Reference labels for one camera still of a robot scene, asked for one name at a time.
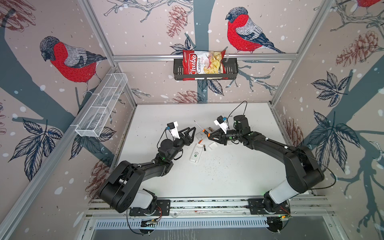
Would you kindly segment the orange black screwdriver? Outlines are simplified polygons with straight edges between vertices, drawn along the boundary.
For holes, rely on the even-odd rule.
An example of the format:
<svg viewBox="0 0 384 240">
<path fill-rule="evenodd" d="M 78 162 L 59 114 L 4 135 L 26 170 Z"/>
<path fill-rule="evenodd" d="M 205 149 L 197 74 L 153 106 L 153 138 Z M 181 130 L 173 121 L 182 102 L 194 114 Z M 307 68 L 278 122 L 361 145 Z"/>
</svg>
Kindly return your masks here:
<svg viewBox="0 0 384 240">
<path fill-rule="evenodd" d="M 206 134 L 207 136 L 210 135 L 210 132 L 209 132 L 208 130 L 202 128 L 196 121 L 194 121 L 194 122 L 195 122 L 195 124 L 202 130 L 202 132 L 203 132 L 204 134 Z"/>
</svg>

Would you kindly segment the white battery cover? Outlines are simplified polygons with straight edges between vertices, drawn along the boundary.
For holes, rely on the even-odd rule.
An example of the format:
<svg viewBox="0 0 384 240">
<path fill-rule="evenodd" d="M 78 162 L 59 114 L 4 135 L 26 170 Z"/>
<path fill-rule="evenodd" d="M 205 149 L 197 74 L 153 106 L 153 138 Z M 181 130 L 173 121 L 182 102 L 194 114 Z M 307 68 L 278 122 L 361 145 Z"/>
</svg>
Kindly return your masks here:
<svg viewBox="0 0 384 240">
<path fill-rule="evenodd" d="M 218 145 L 217 145 L 217 143 L 215 143 L 215 142 L 213 142 L 213 143 L 211 143 L 210 145 L 209 145 L 209 148 L 211 149 L 211 150 L 214 150 L 214 149 L 216 149 L 218 147 Z"/>
</svg>

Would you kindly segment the grey-faced white remote control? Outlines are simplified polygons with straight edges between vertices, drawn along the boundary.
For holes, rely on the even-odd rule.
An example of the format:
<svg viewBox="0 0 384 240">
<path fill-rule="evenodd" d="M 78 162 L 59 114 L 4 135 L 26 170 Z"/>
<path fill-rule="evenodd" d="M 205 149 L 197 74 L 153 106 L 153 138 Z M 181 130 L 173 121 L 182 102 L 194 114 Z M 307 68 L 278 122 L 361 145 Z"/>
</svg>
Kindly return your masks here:
<svg viewBox="0 0 384 240">
<path fill-rule="evenodd" d="M 207 136 L 208 136 L 208 132 L 207 131 L 201 131 L 201 132 L 199 132 L 199 133 L 197 133 L 195 135 L 196 139 L 199 140 L 199 141 L 204 139 Z"/>
</svg>

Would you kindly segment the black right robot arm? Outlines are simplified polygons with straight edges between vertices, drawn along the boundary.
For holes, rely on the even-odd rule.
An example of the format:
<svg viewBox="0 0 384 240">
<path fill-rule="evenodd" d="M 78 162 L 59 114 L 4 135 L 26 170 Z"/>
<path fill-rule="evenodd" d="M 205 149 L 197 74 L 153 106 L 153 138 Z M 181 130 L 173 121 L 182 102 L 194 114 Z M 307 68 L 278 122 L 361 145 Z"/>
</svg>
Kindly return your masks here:
<svg viewBox="0 0 384 240">
<path fill-rule="evenodd" d="M 264 194 L 263 204 L 267 212 L 276 212 L 287 200 L 307 192 L 325 179 L 320 163 L 308 147 L 285 145 L 252 131 L 244 115 L 234 117 L 232 130 L 222 116 L 214 123 L 220 127 L 218 130 L 212 133 L 203 130 L 209 140 L 225 146 L 228 141 L 239 141 L 243 146 L 267 154 L 285 165 L 286 179 Z"/>
</svg>

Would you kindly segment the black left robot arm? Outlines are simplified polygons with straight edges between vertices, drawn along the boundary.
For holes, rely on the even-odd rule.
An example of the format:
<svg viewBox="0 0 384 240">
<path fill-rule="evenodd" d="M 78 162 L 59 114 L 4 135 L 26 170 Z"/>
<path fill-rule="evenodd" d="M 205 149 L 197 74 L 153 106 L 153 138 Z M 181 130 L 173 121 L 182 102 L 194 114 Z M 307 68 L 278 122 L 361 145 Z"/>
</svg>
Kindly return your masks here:
<svg viewBox="0 0 384 240">
<path fill-rule="evenodd" d="M 148 190 L 140 190 L 142 182 L 167 175 L 183 153 L 183 147 L 190 146 L 195 137 L 196 128 L 178 131 L 179 137 L 162 140 L 155 158 L 147 163 L 132 164 L 120 162 L 104 181 L 97 196 L 109 204 L 118 213 L 131 209 L 140 209 L 144 214 L 154 214 L 158 209 L 158 197 Z"/>
</svg>

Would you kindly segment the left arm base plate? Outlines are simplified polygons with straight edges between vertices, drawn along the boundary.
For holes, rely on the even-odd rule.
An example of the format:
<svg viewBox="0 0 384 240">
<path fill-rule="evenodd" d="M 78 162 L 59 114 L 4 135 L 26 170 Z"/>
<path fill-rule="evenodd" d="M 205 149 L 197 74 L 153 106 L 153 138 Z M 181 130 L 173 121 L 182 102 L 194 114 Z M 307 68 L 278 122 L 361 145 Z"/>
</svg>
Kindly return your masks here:
<svg viewBox="0 0 384 240">
<path fill-rule="evenodd" d="M 130 217 L 161 217 L 169 216 L 171 208 L 170 200 L 152 201 L 146 209 L 142 208 L 130 208 Z"/>
</svg>

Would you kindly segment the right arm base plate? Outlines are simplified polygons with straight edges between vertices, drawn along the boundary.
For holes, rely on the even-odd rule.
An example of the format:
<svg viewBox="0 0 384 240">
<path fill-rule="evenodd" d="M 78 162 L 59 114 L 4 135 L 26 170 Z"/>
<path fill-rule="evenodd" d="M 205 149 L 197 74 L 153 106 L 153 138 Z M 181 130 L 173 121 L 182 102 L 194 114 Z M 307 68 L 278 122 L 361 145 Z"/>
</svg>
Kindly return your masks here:
<svg viewBox="0 0 384 240">
<path fill-rule="evenodd" d="M 248 199 L 247 209 L 251 215 L 290 215 L 291 209 L 287 201 L 276 204 L 272 200 L 262 198 Z"/>
</svg>

